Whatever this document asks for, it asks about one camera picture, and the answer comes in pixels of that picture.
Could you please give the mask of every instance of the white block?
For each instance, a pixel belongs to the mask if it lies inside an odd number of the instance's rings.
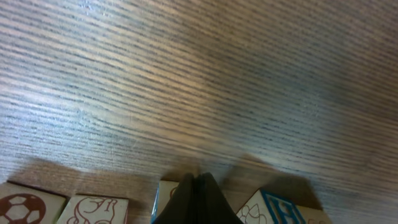
[[[237,212],[244,224],[304,224],[303,216],[293,202],[258,190]]]
[[[57,224],[125,224],[128,204],[128,199],[75,195]]]
[[[65,198],[28,187],[0,185],[0,223],[55,223]]]
[[[156,191],[155,203],[152,209],[151,223],[162,213],[177,188],[178,182],[161,180]]]
[[[297,206],[297,209],[300,211],[307,224],[331,224],[328,215],[321,210],[302,206]]]

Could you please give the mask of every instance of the red outline drawing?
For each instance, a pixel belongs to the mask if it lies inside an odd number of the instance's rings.
[[[248,208],[248,213],[247,214],[244,214],[243,213],[243,208]],[[253,210],[253,209],[255,209],[254,207],[257,207],[257,211],[258,211],[258,216],[254,216],[254,215],[252,215],[251,214],[251,211]],[[241,213],[241,215],[239,216],[239,219],[244,223],[244,224],[248,224],[248,222],[247,222],[247,218],[248,218],[248,215],[251,217],[251,218],[258,218],[258,220],[259,220],[259,222],[258,222],[258,224],[267,224],[267,217],[265,216],[265,215],[263,215],[263,214],[260,214],[260,209],[259,209],[259,205],[258,204],[255,204],[255,205],[253,205],[251,208],[249,207],[249,205],[245,205],[244,207],[242,207],[241,209],[240,209],[240,211],[239,211],[240,213]],[[260,217],[264,217],[264,219],[265,219],[265,223],[260,223],[260,221],[261,221],[261,219],[260,219]]]
[[[85,200],[90,200],[89,203],[95,203],[96,204],[96,208],[92,211],[84,211],[82,208],[80,208],[80,204],[85,201]],[[74,216],[70,217],[67,221],[68,224],[79,224],[80,221],[82,220],[83,223],[82,224],[91,224],[92,220],[89,220],[89,218],[87,218],[86,214],[95,214],[97,212],[98,209],[100,209],[101,207],[103,207],[103,204],[108,201],[108,204],[105,204],[104,207],[105,210],[103,211],[98,211],[98,212],[111,212],[112,213],[112,217],[109,220],[97,220],[94,221],[93,224],[98,224],[98,223],[108,223],[108,224],[112,224],[113,218],[114,218],[114,206],[117,204],[117,200],[113,199],[113,198],[101,198],[101,197],[85,197],[83,199],[81,199],[76,205],[75,205],[75,209],[73,210],[73,214]]]

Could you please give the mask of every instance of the wooden alphabet block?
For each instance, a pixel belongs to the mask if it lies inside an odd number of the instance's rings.
[[[262,189],[246,202],[237,216],[244,224],[331,224],[323,211],[296,206]]]
[[[177,186],[178,182],[164,180],[159,182],[159,186],[156,191],[154,207],[152,209],[151,223],[159,216],[159,214],[162,213],[163,209],[167,205],[167,202],[169,202],[170,198],[172,198],[174,190],[177,188]]]
[[[0,185],[0,223],[55,223],[65,198],[15,184]]]
[[[293,202],[261,189],[246,202],[237,216],[244,224],[305,224]]]
[[[297,209],[300,211],[307,224],[331,224],[328,215],[321,210],[302,206],[297,206]]]
[[[127,222],[128,199],[73,196],[57,224],[124,224]]]

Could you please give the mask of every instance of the wooden table surface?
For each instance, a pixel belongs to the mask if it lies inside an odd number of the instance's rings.
[[[398,223],[397,10],[0,0],[0,179],[148,223],[163,177],[212,172],[237,211],[284,172],[334,223]]]

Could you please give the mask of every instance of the wooden floor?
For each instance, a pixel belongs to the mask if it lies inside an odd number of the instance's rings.
[[[212,172],[237,211],[285,172],[334,223],[398,223],[397,10],[0,0],[0,179],[148,223],[162,177]]]

